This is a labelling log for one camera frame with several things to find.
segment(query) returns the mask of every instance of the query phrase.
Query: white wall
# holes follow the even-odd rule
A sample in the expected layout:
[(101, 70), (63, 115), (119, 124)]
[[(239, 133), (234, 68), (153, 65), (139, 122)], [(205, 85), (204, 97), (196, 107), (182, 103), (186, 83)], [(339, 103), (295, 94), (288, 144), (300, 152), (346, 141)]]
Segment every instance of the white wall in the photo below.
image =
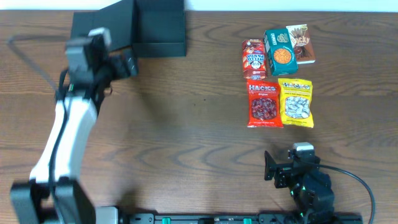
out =
[[(119, 0), (0, 0), (0, 9), (101, 9)], [(398, 12), (398, 0), (185, 0), (197, 11)]]

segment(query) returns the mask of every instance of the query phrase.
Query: green connector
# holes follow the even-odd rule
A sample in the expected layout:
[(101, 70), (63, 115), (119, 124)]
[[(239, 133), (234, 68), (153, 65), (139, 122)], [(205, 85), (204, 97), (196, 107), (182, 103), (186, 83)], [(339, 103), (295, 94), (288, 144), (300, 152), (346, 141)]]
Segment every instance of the green connector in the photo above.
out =
[(172, 219), (171, 218), (162, 218), (162, 224), (171, 224)]
[(244, 218), (243, 224), (251, 224), (251, 218)]

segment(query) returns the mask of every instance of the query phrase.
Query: wooden table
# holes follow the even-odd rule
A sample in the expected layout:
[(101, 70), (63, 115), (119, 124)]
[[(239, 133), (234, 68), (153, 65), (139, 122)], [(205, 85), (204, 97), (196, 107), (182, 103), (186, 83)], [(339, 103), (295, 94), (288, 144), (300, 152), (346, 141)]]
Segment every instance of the wooden table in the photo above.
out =
[[(6, 47), (14, 34), (67, 39), (71, 11), (0, 12), (0, 223), (15, 223), (14, 180), (27, 180), (54, 119), (49, 85)], [(317, 61), (292, 78), (311, 80), (313, 129), (247, 128), (241, 42), (266, 29), (309, 24)], [(81, 183), (93, 203), (159, 213), (293, 210), (289, 190), (264, 181), (264, 150), (287, 161), (295, 142), (323, 164), (372, 188), (375, 223), (398, 218), (398, 15), (330, 12), (188, 12), (187, 57), (140, 61), (138, 78), (113, 84), (91, 132)], [(64, 42), (19, 42), (56, 80)], [(333, 180), (335, 208), (367, 222), (370, 199), (356, 180)]]

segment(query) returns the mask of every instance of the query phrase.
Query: red snack box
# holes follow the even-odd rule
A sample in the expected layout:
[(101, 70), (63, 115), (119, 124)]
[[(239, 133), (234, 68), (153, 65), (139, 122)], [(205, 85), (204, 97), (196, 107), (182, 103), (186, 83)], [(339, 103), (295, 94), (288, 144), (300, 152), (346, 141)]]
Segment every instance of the red snack box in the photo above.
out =
[(280, 127), (283, 128), (279, 114), (278, 83), (260, 80), (248, 80), (249, 94), (249, 128)]
[(245, 40), (243, 48), (243, 76), (258, 80), (267, 78), (265, 46), (262, 40)]

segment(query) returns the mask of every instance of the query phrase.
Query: black box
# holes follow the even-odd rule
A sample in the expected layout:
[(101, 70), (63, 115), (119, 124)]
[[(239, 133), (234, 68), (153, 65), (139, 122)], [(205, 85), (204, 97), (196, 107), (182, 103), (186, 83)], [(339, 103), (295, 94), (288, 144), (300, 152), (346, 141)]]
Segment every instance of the black box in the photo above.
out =
[(138, 57), (186, 55), (183, 0), (122, 0), (95, 12), (75, 12), (71, 38), (106, 27), (110, 50), (132, 47)]

